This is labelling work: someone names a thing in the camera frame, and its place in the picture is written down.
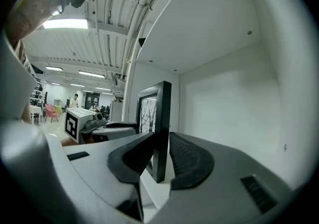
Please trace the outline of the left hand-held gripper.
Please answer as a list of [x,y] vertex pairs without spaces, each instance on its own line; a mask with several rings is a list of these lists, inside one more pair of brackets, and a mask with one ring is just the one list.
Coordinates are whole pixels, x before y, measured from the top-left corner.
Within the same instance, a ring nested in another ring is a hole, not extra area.
[[108,122],[100,112],[82,108],[68,108],[64,131],[77,144],[84,144],[84,134],[91,133],[94,141],[111,141],[138,133],[133,122]]

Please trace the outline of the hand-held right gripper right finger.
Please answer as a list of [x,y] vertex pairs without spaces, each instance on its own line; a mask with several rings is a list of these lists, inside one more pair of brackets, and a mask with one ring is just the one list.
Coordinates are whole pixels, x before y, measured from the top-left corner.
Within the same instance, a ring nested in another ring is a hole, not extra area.
[[153,224],[266,224],[292,190],[246,153],[201,138],[169,136],[174,178]]

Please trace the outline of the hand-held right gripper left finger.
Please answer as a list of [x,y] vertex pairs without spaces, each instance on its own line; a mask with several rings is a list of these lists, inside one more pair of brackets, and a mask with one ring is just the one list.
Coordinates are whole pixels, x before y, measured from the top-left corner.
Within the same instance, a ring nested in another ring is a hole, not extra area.
[[154,153],[152,132],[115,140],[66,146],[64,152],[79,177],[110,206],[143,221],[140,176]]

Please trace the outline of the person's left hand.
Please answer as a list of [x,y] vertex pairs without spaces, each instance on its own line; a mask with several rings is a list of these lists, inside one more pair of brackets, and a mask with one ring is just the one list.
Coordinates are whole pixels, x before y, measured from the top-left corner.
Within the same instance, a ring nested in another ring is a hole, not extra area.
[[86,144],[90,144],[90,143],[97,143],[97,142],[102,142],[103,139],[100,135],[92,135],[92,134],[85,134],[83,135],[83,139],[85,141]]

